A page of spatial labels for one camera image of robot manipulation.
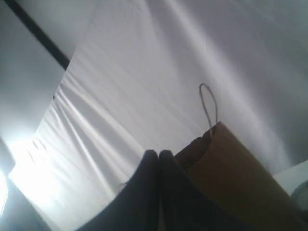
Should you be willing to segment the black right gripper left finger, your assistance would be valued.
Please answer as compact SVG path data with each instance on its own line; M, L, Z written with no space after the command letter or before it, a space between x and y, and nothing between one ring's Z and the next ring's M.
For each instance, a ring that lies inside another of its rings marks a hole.
M159 221L159 161L147 150L126 186L80 231L156 231Z

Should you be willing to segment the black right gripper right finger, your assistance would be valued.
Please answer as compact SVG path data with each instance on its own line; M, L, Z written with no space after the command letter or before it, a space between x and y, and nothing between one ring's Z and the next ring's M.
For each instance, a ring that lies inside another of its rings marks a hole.
M160 194L167 231L239 231L241 223L199 192L173 154L159 154Z

